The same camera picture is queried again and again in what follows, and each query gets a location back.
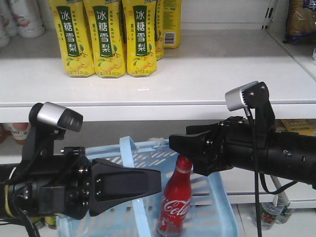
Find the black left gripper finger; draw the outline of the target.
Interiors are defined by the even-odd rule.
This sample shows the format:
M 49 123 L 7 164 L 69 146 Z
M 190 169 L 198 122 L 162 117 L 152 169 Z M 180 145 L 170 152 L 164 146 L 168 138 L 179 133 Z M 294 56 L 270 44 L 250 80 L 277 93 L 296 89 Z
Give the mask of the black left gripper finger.
M 125 167 L 97 158 L 91 166 L 89 215 L 95 217 L 118 204 L 161 191 L 159 170 Z

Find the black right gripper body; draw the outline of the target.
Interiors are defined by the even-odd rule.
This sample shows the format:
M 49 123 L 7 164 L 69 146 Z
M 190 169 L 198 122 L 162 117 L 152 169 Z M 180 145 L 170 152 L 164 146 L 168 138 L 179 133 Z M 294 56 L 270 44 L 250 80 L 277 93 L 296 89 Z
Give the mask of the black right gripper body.
M 225 171 L 234 167 L 255 171 L 258 169 L 258 139 L 254 119 L 229 117 L 212 125 L 208 150 L 209 173 Z

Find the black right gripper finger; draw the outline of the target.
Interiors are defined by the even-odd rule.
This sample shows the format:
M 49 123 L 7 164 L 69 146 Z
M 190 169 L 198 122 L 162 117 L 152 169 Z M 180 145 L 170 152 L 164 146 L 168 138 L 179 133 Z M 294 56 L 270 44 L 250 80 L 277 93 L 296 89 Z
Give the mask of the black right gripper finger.
M 191 160 L 206 160 L 210 131 L 197 134 L 173 134 L 169 136 L 169 147 Z
M 229 165 L 226 160 L 221 158 L 193 161 L 193 172 L 203 176 L 209 176 L 212 173 L 230 170 L 232 168 L 233 166 Z

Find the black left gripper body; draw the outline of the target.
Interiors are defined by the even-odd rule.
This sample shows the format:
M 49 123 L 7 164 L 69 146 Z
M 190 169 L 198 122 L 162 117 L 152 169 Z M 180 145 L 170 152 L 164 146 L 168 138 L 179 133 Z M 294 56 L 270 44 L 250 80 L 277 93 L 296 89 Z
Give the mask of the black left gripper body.
M 31 169 L 31 215 L 82 219 L 88 211 L 91 162 L 84 147 L 65 147 L 62 155 L 40 159 Z

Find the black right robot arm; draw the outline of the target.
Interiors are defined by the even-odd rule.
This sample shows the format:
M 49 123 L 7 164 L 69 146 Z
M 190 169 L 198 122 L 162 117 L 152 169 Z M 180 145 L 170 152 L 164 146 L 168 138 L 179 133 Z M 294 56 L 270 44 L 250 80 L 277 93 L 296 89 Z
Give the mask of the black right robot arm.
M 169 136 L 169 147 L 200 175 L 236 167 L 316 186 L 316 138 L 278 132 L 270 103 L 255 109 L 255 127 L 241 116 L 187 126 L 186 134 Z

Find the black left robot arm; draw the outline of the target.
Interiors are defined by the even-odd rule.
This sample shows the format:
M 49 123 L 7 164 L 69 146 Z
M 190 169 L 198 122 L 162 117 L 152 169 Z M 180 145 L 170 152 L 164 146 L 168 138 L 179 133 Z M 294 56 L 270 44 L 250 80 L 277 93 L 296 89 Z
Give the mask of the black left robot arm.
M 89 160 L 84 147 L 53 152 L 64 130 L 31 130 L 20 163 L 0 167 L 0 216 L 39 232 L 33 217 L 95 217 L 121 203 L 162 190 L 158 170 L 119 165 L 104 158 Z

